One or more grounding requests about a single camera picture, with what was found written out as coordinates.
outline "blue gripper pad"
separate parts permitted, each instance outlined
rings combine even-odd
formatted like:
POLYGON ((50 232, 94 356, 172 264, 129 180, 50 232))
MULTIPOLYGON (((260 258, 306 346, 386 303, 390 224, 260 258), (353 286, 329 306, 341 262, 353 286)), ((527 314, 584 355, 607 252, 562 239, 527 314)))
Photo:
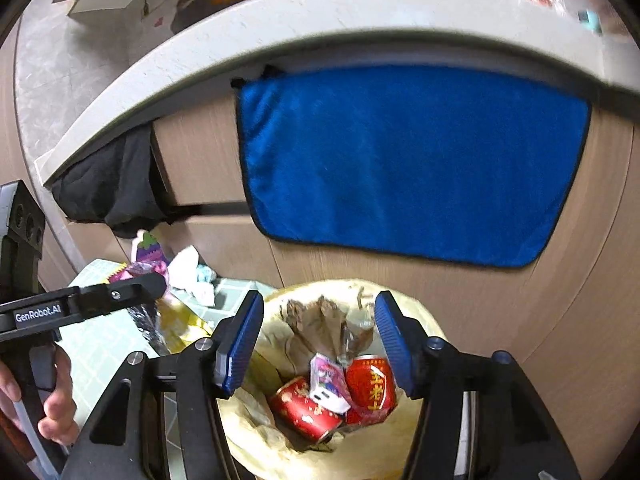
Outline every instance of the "blue gripper pad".
POLYGON ((402 315, 388 290, 382 290, 376 297, 375 318, 396 383, 407 397, 419 398, 420 377, 416 376, 416 370, 420 367, 417 361, 427 334, 417 320, 402 315))
POLYGON ((227 395, 233 395, 244 380, 263 318, 262 296, 256 290, 250 290, 216 351, 214 382, 227 395))

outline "white countertop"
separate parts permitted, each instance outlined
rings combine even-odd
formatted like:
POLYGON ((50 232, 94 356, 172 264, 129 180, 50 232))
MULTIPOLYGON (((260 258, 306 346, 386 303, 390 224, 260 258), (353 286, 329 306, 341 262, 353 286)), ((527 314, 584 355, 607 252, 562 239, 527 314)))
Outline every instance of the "white countertop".
POLYGON ((390 32, 462 35, 559 61, 640 93, 640 50, 525 0, 248 0, 158 46, 116 79, 36 166, 43 183, 76 152, 145 105, 206 73, 317 38, 390 32))

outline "human hand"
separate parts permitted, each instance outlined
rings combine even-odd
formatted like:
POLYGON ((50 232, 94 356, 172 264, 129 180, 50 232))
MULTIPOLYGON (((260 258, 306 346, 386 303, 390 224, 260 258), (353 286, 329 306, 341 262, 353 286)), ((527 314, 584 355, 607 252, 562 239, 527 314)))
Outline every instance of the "human hand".
MULTIPOLYGON (((44 402, 45 418, 38 423, 38 430, 44 438, 63 446, 73 444, 80 431, 74 421, 77 407, 71 396, 72 389, 71 359, 62 348, 56 346, 56 389, 44 402)), ((0 410, 22 431, 13 404, 21 397, 14 376, 0 361, 0 410)))

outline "red soda can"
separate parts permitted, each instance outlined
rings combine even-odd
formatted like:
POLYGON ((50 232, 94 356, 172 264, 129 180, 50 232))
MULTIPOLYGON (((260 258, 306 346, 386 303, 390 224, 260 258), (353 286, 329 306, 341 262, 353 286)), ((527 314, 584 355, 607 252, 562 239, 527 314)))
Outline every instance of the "red soda can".
POLYGON ((385 357, 356 357, 345 372, 353 401, 372 412, 392 410, 396 406, 396 383, 385 357))
POLYGON ((296 377, 281 387, 269 400, 274 413, 282 416, 295 430, 316 444, 324 442, 342 424, 340 416, 309 398, 309 383, 296 377))

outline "white tissue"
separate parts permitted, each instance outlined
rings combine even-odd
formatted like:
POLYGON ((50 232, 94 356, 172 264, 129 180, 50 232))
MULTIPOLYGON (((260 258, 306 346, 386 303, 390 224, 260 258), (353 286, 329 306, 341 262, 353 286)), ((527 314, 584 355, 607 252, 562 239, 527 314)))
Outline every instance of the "white tissue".
POLYGON ((167 267, 169 285, 193 294, 202 306, 215 306, 213 283, 198 282, 200 255, 192 245, 181 250, 167 267))

